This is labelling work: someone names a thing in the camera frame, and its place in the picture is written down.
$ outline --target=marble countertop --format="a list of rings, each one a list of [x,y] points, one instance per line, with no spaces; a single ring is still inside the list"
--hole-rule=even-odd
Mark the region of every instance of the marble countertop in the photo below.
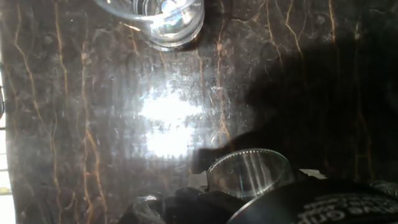
[[[18,223],[116,223],[135,196],[187,186],[207,154],[249,147],[398,181],[395,10],[205,0],[192,46],[159,52],[92,0],[0,1]]]

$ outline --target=clear plastic container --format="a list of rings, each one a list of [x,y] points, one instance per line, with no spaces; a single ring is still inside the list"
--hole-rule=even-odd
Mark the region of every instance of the clear plastic container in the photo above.
[[[205,17],[203,0],[95,0],[108,12],[131,21],[158,50],[183,47],[199,33]]]
[[[370,183],[370,186],[374,187],[375,189],[379,189],[382,192],[398,197],[398,184],[392,182],[386,182],[383,180],[375,180]]]
[[[268,149],[245,149],[228,154],[208,171],[210,190],[220,190],[244,200],[293,181],[288,160]]]

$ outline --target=glass base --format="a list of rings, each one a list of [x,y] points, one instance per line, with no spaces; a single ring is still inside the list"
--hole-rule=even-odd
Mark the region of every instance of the glass base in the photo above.
[[[199,34],[201,28],[203,27],[203,21],[204,21],[204,16],[201,19],[201,22],[199,24],[199,26],[195,29],[194,32],[192,32],[191,35],[189,35],[188,37],[178,41],[178,42],[172,42],[172,43],[161,43],[161,42],[156,42],[153,40],[149,40],[147,37],[143,36],[142,39],[145,41],[145,43],[147,43],[148,45],[150,45],[152,48],[156,49],[156,50],[160,50],[163,52],[169,52],[169,51],[174,51],[174,50],[179,50],[179,49],[183,49],[185,46],[187,46],[193,39],[195,39],[197,37],[197,35]]]

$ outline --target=black object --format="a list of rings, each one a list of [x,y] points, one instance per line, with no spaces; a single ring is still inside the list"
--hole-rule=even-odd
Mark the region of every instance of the black object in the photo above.
[[[398,198],[341,180],[306,180],[275,189],[235,214],[228,224],[397,223]]]
[[[222,151],[220,149],[197,149],[192,156],[191,169],[193,174],[201,174],[207,171],[212,164],[219,158],[231,153],[232,151]]]
[[[398,223],[397,197],[368,185],[332,179],[285,185],[249,203],[220,191],[179,189],[175,196],[148,206],[158,210],[154,218],[166,224]],[[143,220],[137,212],[130,209],[119,224],[158,223]]]
[[[224,224],[245,203],[220,191],[203,193],[194,188],[185,188],[177,190],[175,196],[165,198],[162,202],[147,203],[146,205],[154,212],[150,215],[148,213],[142,215],[142,211],[134,209],[137,206],[130,205],[118,224],[154,223],[156,215],[160,215],[167,224]],[[164,206],[164,211],[159,210],[160,204]]]
[[[0,119],[4,114],[4,98],[2,96],[2,87],[0,86]]]

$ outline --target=clear glass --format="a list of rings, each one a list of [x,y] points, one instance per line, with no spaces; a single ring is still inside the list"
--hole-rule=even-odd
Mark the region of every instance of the clear glass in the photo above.
[[[183,47],[199,33],[203,0],[95,0],[108,12],[129,19],[130,28],[159,50]]]
[[[228,154],[208,170],[210,190],[251,200],[294,181],[288,160],[268,149],[245,149]]]

